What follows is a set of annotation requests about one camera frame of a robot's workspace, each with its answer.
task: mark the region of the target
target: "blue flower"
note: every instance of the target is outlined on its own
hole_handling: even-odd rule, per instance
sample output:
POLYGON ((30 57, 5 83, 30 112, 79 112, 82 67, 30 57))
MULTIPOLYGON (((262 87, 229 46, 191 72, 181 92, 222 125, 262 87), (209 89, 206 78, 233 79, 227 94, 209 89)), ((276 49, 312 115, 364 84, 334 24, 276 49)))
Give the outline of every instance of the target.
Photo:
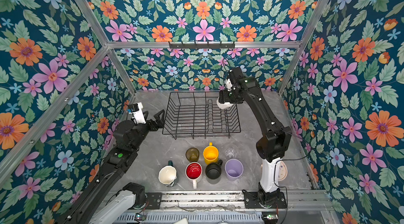
POLYGON ((36 168, 43 168, 44 167, 44 163, 46 163, 46 161, 44 161, 44 159, 42 158, 41 161, 36 162, 36 164, 38 165, 36 168))
POLYGON ((396 187, 392 186, 392 188, 394 189, 393 193, 397 193, 398 197, 401 197, 401 194, 404 194, 404 192, 400 191, 398 186, 396 186, 396 187))
POLYGON ((58 49, 59 49, 60 53, 65 53, 65 51, 66 51, 66 48, 63 48, 63 45, 60 45, 58 47, 58 49))
POLYGON ((397 31, 397 29, 393 29, 393 32, 391 33, 391 34, 388 34, 387 36, 388 37, 390 37, 389 38, 389 41, 391 40, 391 39, 393 39, 394 38, 394 40, 396 40, 397 39, 397 35, 400 35, 401 34, 401 31, 398 31, 398 32, 396 32, 397 31))
POLYGON ((67 11, 66 6, 62 5, 62 4, 59 4, 59 6, 60 6, 60 12, 63 12, 66 14, 66 11, 67 11))
POLYGON ((365 193, 362 191, 362 187, 360 187, 360 186, 358 186, 356 193, 357 193, 359 196, 362 196, 363 194, 365 194, 365 193))
POLYGON ((69 164, 68 171, 72 172, 74 170, 74 164, 69 164))
POLYGON ((6 109, 6 112, 11 111, 11 113, 13 114, 16 110, 20 110, 17 106, 18 103, 15 103, 14 105, 12 105, 11 103, 7 103, 8 108, 6 109))
POLYGON ((34 215, 33 217, 34 217, 34 218, 37 218, 37 219, 39 220, 39 218, 41 217, 41 215, 43 215, 43 212, 42 212, 43 210, 44 210, 43 208, 42 208, 41 210, 38 209, 38 210, 36 211, 36 215, 34 215))
POLYGON ((10 28, 11 26, 14 26, 14 24, 12 24, 10 21, 10 19, 4 19, 3 17, 1 18, 1 20, 4 22, 4 23, 2 23, 3 24, 3 26, 7 26, 8 28, 10 28))
POLYGON ((380 25, 383 26, 383 19, 384 19, 384 17, 382 17, 382 18, 380 18, 380 19, 376 19, 375 25, 376 25, 377 28, 378 28, 380 25))
POLYGON ((17 83, 14 83, 14 86, 10 87, 10 90, 14 90, 14 93, 16 94, 18 91, 21 91, 22 85, 17 85, 17 83))
POLYGON ((59 174, 60 174, 61 172, 62 172, 62 171, 60 170, 60 168, 57 168, 57 169, 54 170, 54 175, 53 175, 53 176, 59 176, 59 174))
POLYGON ((376 101, 375 104, 371 104, 371 107, 373 108, 372 111, 379 111, 379 109, 381 109, 381 106, 379 106, 379 103, 376 101))
POLYGON ((23 174, 23 176, 24 176, 25 178, 29 178, 30 176, 32 176, 32 170, 28 170, 28 169, 27 169, 27 171, 23 174))

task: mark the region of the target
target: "purple cup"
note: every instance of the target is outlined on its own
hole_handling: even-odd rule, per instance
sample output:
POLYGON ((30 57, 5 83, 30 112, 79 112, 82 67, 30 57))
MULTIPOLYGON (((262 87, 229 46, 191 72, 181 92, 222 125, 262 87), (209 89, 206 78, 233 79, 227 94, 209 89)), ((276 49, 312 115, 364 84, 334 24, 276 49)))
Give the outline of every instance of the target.
POLYGON ((235 181, 243 174, 243 164, 237 159, 230 159, 226 162, 225 171, 228 180, 235 181))

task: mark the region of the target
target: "black mug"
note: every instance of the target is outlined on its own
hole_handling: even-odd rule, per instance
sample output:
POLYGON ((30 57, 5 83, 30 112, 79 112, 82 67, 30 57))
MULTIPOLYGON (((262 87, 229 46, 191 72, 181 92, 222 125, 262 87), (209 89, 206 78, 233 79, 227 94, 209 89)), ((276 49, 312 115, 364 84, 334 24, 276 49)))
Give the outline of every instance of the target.
POLYGON ((210 163, 206 166, 205 174, 206 180, 210 184, 217 184, 220 181, 220 175, 222 174, 222 166, 223 161, 219 160, 217 163, 210 163))

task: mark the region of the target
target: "diagonal metal bar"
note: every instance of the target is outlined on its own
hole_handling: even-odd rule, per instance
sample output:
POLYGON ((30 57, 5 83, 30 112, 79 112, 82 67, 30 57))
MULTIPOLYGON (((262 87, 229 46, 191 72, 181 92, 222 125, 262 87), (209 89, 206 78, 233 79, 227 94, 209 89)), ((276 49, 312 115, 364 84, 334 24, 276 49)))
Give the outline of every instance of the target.
POLYGON ((39 138, 48 130, 49 125, 56 119, 63 108, 68 103, 70 97, 73 97, 76 91, 84 84, 94 69, 102 62, 108 49, 101 47, 92 60, 85 65, 75 79, 70 82, 66 89, 49 106, 41 117, 34 123, 23 138, 11 149, 0 163, 0 188, 4 182, 15 171, 21 160, 26 157, 39 138))
POLYGON ((316 9, 313 11, 309 24, 306 26, 306 29, 304 30, 302 40, 301 40, 301 46, 296 51, 295 55, 293 56, 292 60, 290 61, 288 69, 285 72, 285 75, 284 75, 283 81, 282 81, 282 85, 278 91, 279 95, 281 95, 281 93, 285 90, 286 85, 289 82, 289 79, 291 78, 293 72, 295 71, 297 63, 299 62, 299 58, 303 54, 304 50, 306 49, 307 43, 309 42, 310 37, 313 34, 314 29, 316 28, 317 23, 320 20, 325 7, 328 4, 328 1, 329 0, 318 0, 316 9))
MULTIPOLYGON (((181 45, 220 45, 220 42, 172 42, 171 45, 179 46, 181 45)), ((222 48, 226 48, 227 45, 232 45, 233 42, 222 42, 222 48)), ((301 45, 300 41, 268 41, 268 42, 234 42, 235 48, 294 48, 297 49, 301 45)), ((109 49, 143 49, 143 48, 170 48, 169 43, 165 42, 136 42, 136 41, 127 41, 127 42, 109 42, 109 49)))
POLYGON ((118 58, 118 55, 116 54, 115 50, 109 50, 108 52, 109 59, 111 62, 114 64, 116 71, 118 74, 121 76, 122 81, 124 81, 126 87, 128 88, 129 92, 131 95, 134 95, 136 92, 136 89, 133 86, 132 81, 130 81, 128 72, 124 68, 123 64, 118 58))
POLYGON ((88 5, 87 0, 74 0, 79 9, 81 10, 84 18, 87 20, 90 27, 93 29, 94 34, 97 36, 99 42, 102 46, 108 43, 108 37, 105 34, 101 24, 98 22, 97 18, 94 15, 94 12, 91 10, 88 5))

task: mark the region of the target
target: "floral wallpaper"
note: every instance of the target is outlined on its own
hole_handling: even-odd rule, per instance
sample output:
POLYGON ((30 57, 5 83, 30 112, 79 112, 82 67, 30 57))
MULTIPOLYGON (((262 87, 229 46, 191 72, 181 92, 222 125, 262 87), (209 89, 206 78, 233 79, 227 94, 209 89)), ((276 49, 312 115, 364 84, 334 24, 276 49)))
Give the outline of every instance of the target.
POLYGON ((283 93, 344 224, 404 222, 403 6, 331 0, 283 93))
POLYGON ((97 174, 129 98, 106 56, 0 190, 0 223, 53 224, 67 211, 97 174))
POLYGON ((88 0, 111 41, 300 40, 317 0, 88 0))
POLYGON ((293 57, 288 48, 234 50, 121 49, 117 51, 136 89, 223 90, 223 77, 240 66, 261 88, 276 91, 293 57))
POLYGON ((0 13, 1 161, 100 45, 73 0, 0 0, 0 13))

